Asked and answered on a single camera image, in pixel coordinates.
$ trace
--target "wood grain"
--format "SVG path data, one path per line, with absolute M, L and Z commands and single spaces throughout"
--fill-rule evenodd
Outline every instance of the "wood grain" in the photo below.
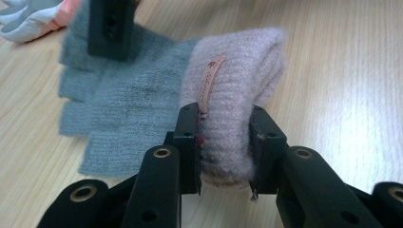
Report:
M 284 28 L 288 67 L 266 109 L 289 144 L 315 149 L 371 192 L 403 182 L 402 10 L 398 0 L 143 0 L 135 21 L 176 40 Z M 0 38 L 1 227 L 35 227 L 66 186 L 88 178 L 77 173 L 86 139 L 58 135 L 64 34 Z M 182 227 L 281 227 L 274 197 L 249 198 L 203 188 L 183 197 Z

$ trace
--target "pink label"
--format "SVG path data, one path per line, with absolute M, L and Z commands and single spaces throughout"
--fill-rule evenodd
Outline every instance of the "pink label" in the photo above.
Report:
M 213 61 L 211 61 L 207 68 L 204 71 L 202 81 L 201 81 L 201 88 L 199 91 L 199 111 L 201 113 L 201 118 L 206 118 L 209 111 L 209 102 L 211 91 L 213 90 L 214 80 L 216 78 L 217 72 L 225 60 L 225 55 L 221 55 L 216 57 Z

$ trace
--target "glove finger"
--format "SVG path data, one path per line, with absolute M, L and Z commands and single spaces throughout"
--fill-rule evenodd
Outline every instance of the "glove finger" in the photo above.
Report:
M 16 20 L 27 7 L 27 5 L 20 5 L 0 10 L 0 24 L 6 25 Z
M 89 109 L 87 103 L 66 103 L 59 122 L 59 133 L 66 136 L 87 136 L 90 131 Z
M 61 74 L 59 96 L 77 102 L 90 102 L 100 82 L 100 73 L 97 71 L 65 67 Z
M 28 2 L 28 0 L 2 0 L 2 2 L 4 2 L 8 6 L 15 7 Z
M 30 8 L 29 6 L 16 20 L 2 27 L 0 35 L 16 43 L 24 43 L 36 39 L 43 34 L 42 31 L 54 18 L 59 8 L 60 4 L 52 8 L 40 10 Z

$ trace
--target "black plastic part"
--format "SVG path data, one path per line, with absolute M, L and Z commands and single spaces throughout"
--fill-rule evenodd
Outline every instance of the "black plastic part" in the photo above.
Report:
M 104 227 L 107 185 L 99 180 L 80 180 L 65 188 L 45 212 L 38 227 Z
M 304 218 L 300 227 L 382 227 L 316 151 L 290 147 L 282 169 L 278 195 L 293 202 L 294 207 L 301 207 Z M 287 207 L 279 198 L 278 209 L 284 226 L 296 227 L 286 226 L 295 208 Z
M 370 208 L 385 227 L 403 227 L 403 184 L 378 183 L 371 196 Z
M 173 145 L 181 152 L 182 194 L 200 193 L 202 188 L 198 135 L 199 119 L 197 103 L 183 106 L 173 135 Z
M 91 0 L 88 54 L 125 60 L 130 50 L 135 8 L 131 0 Z
M 267 112 L 255 106 L 249 123 L 255 177 L 250 181 L 254 197 L 276 194 L 275 163 L 287 148 L 287 137 Z
M 121 227 L 181 227 L 180 154 L 169 145 L 143 159 Z

